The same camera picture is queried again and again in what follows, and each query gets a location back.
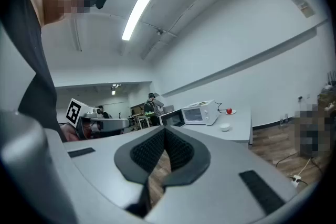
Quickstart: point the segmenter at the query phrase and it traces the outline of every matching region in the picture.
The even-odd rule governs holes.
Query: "ceiling light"
[[[138,20],[140,19],[141,14],[143,13],[144,9],[146,8],[148,2],[150,0],[138,0],[132,10],[132,13],[127,21],[124,34],[122,35],[123,40],[130,40],[131,35],[135,29]]]

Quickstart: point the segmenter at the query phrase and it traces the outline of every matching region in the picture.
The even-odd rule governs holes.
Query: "white microwave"
[[[212,125],[218,118],[218,105],[215,100],[190,104],[181,109],[185,124]]]

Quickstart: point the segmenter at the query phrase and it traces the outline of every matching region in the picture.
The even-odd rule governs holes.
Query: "wooden floor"
[[[276,166],[278,161],[296,152],[293,144],[288,139],[288,134],[289,127],[282,127],[280,129],[278,126],[253,131],[253,145],[249,146],[249,149],[265,161]],[[316,157],[314,158],[314,161],[322,170],[324,170],[328,164],[328,159],[328,156]],[[304,168],[307,161],[307,158],[300,157],[299,154],[296,154],[280,162],[277,169],[285,176],[297,175]],[[164,151],[156,168],[149,177],[149,190],[152,206],[154,206],[162,197],[162,179],[170,172],[169,157],[166,151]],[[321,172],[312,164],[312,162],[309,162],[300,176],[302,177],[302,180],[309,185],[320,179]],[[306,185],[304,183],[299,183],[298,192],[302,191],[305,187]]]

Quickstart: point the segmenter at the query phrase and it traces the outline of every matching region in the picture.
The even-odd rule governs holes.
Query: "person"
[[[35,71],[18,111],[37,120],[44,128],[58,132],[61,140],[76,141],[75,129],[59,126],[56,118],[56,90],[48,69],[41,42],[45,25],[84,13],[96,0],[11,0],[7,12],[1,14],[3,26],[14,46]],[[87,137],[90,128],[86,127]]]
[[[155,95],[154,93],[150,92],[148,94],[148,99],[146,101],[146,103],[148,104],[153,104],[153,112],[154,115],[150,117],[150,120],[152,122],[153,126],[157,126],[160,125],[160,120],[159,120],[159,116],[162,115],[161,111],[159,110],[159,108],[163,107],[164,104],[161,103],[159,100],[155,99]]]
[[[104,111],[104,107],[102,105],[99,105],[98,108],[101,110],[104,119],[111,119],[112,118],[112,116],[109,113]]]

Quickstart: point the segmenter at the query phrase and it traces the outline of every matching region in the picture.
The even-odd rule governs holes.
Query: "wall baseboard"
[[[252,130],[253,131],[261,130],[261,129],[270,128],[270,127],[277,126],[277,125],[280,125],[280,121],[276,121],[276,122],[272,122],[272,123],[268,123],[264,125],[259,125],[259,126],[253,126]]]

